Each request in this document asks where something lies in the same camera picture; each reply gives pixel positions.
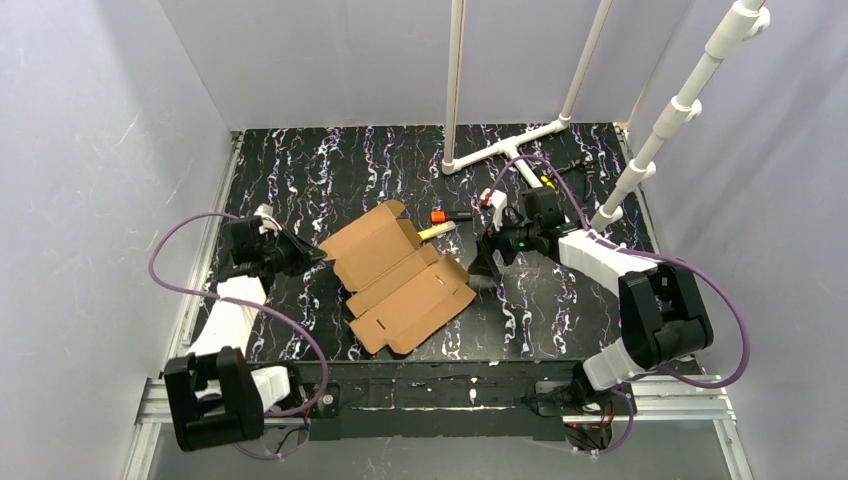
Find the brown cardboard box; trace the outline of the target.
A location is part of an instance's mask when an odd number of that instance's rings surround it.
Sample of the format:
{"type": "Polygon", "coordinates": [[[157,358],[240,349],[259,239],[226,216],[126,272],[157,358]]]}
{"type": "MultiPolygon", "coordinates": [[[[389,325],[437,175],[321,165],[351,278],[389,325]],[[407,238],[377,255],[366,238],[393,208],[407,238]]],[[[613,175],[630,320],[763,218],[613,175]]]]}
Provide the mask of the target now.
{"type": "Polygon", "coordinates": [[[412,353],[476,297],[466,269],[423,242],[404,211],[385,201],[319,245],[350,293],[348,325],[371,355],[412,353]]]}

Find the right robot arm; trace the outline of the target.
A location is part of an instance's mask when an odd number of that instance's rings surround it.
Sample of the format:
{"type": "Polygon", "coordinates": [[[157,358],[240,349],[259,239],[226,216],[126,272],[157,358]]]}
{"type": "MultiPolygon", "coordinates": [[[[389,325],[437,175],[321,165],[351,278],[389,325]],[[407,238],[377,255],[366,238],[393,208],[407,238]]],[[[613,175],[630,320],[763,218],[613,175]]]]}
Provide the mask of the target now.
{"type": "Polygon", "coordinates": [[[492,219],[476,240],[471,275],[500,279],[496,255],[510,265],[521,253],[537,252],[589,277],[618,299],[619,339],[576,365],[567,384],[525,397],[534,408],[603,401],[623,383],[713,343],[713,328],[692,272],[627,254],[593,230],[568,221],[548,187],[523,192],[523,212],[509,206],[499,190],[484,190],[480,201],[492,219]]]}

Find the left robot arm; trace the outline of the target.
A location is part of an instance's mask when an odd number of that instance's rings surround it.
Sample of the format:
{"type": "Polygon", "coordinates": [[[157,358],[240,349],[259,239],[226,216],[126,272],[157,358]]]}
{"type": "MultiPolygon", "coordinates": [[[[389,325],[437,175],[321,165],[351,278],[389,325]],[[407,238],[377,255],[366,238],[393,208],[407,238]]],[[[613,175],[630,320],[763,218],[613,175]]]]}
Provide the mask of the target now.
{"type": "Polygon", "coordinates": [[[180,449],[193,452],[260,438],[267,414],[288,403],[283,415],[306,412],[328,385],[329,366],[318,350],[322,378],[314,396],[298,393],[301,383],[291,363],[252,365],[247,344],[259,313],[275,316],[306,340],[315,339],[297,322],[267,306],[280,275],[299,276],[325,254],[274,219],[267,204],[253,214],[230,216],[231,250],[217,273],[215,291],[203,292],[214,304],[198,338],[186,353],[164,367],[164,383],[180,449]]]}

